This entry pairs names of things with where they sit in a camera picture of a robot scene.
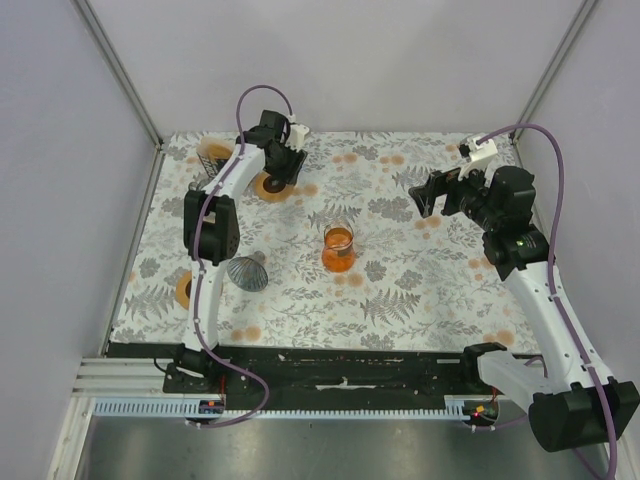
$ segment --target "tabletop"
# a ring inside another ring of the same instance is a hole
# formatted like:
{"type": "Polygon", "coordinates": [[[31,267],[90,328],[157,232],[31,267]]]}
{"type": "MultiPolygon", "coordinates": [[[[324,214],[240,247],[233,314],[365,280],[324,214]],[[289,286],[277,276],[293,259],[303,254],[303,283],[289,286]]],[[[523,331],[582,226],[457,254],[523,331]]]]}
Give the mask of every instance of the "tabletop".
{"type": "MultiPolygon", "coordinates": [[[[236,134],[175,134],[166,156],[111,341],[178,343],[190,259],[183,198],[206,178],[196,148],[236,134]]],[[[408,196],[432,169],[463,163],[464,133],[313,133],[295,188],[265,197],[261,179],[238,206],[238,255],[262,251],[269,283],[249,293],[225,277],[220,342],[227,345],[459,351],[500,341],[538,350],[522,309],[483,255],[482,230],[463,215],[420,218],[408,196]],[[345,274],[322,265],[323,231],[354,230],[357,259],[345,274]]],[[[492,169],[513,164],[506,141],[492,169]]]]}

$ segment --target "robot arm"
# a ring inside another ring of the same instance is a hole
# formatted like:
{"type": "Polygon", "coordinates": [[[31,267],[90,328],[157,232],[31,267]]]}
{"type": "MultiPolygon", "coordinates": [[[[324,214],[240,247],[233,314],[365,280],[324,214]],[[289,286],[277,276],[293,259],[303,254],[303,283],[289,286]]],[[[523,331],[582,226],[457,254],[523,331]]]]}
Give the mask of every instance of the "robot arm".
{"type": "Polygon", "coordinates": [[[529,412],[538,442],[548,451],[601,443],[607,440],[602,407],[587,367],[593,367],[604,385],[618,438],[640,403],[632,382],[618,383],[580,325],[564,293],[557,266],[553,275],[571,320],[567,325],[558,311],[547,282],[549,244],[533,224],[533,175],[504,166],[496,170],[489,187],[485,170],[497,150],[492,140],[476,144],[479,137],[460,145],[470,158],[464,167],[433,171],[426,184],[409,194],[421,215],[433,213],[436,198],[446,195],[443,215],[463,212],[484,231],[484,252],[500,278],[522,306],[546,362],[544,378],[516,360],[500,344],[465,349],[468,380],[491,385],[529,412]],[[585,365],[569,328],[575,330],[590,363],[585,365]]]}
{"type": "Polygon", "coordinates": [[[222,280],[228,261],[234,257],[240,244],[240,230],[236,214],[236,202],[251,180],[262,170],[269,174],[270,187],[284,188],[295,184],[307,153],[301,150],[304,137],[309,129],[295,123],[295,117],[285,117],[276,112],[262,112],[260,124],[244,132],[244,152],[240,156],[241,141],[216,178],[203,190],[190,191],[184,200],[184,245],[192,258],[191,285],[201,285],[200,290],[191,292],[189,302],[189,322],[182,338],[188,349],[200,350],[201,345],[195,331],[194,309],[198,318],[206,319],[200,325],[200,332],[212,348],[218,343],[218,307],[222,280]],[[207,209],[198,245],[198,254],[204,262],[194,260],[195,232],[200,212],[206,198],[215,196],[207,209]],[[202,282],[197,282],[202,275],[202,282]]]}

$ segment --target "black wire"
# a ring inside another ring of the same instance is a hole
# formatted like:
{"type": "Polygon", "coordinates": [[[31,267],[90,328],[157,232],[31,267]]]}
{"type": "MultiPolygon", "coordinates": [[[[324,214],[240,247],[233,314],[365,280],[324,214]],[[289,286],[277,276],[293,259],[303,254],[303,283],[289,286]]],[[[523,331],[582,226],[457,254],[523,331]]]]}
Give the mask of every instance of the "black wire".
{"type": "Polygon", "coordinates": [[[156,366],[156,368],[157,368],[158,370],[160,370],[162,373],[167,373],[167,371],[166,371],[164,368],[162,368],[160,365],[158,365],[158,360],[157,360],[157,359],[155,359],[155,358],[153,359],[153,364],[154,364],[154,365],[156,366]]]}

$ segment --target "leaf pattern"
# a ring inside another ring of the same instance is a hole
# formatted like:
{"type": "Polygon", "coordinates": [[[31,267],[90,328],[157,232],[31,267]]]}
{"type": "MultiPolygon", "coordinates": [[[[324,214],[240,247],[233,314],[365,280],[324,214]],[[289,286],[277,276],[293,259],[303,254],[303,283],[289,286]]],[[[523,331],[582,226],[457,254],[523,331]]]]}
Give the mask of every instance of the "leaf pattern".
{"type": "MultiPolygon", "coordinates": [[[[182,339],[188,312],[175,300],[176,285],[192,268],[182,245],[182,202],[190,182],[207,178],[196,154],[205,135],[230,143],[237,136],[179,132],[166,142],[112,341],[182,339]]],[[[535,352],[522,310],[482,261],[479,227],[461,215],[420,219],[406,193],[424,184],[429,171],[461,164],[447,146],[466,136],[312,133],[289,198],[265,203],[249,187],[237,204],[238,255],[264,252],[269,286],[248,294],[225,277],[220,342],[451,351],[506,331],[514,337],[510,348],[535,352]],[[337,219],[353,227],[357,255],[343,275],[320,262],[323,229],[337,219]]],[[[490,171],[513,164],[508,140],[497,144],[490,171]]]]}

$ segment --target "glass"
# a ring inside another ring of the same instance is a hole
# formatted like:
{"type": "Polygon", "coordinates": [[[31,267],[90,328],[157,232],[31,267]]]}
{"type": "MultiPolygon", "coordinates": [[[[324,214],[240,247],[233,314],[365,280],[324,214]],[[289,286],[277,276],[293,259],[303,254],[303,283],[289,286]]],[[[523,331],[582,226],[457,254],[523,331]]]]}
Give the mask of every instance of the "glass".
{"type": "Polygon", "coordinates": [[[327,225],[324,229],[322,264],[330,272],[342,273],[349,270],[355,261],[353,229],[349,222],[337,221],[327,225]]]}

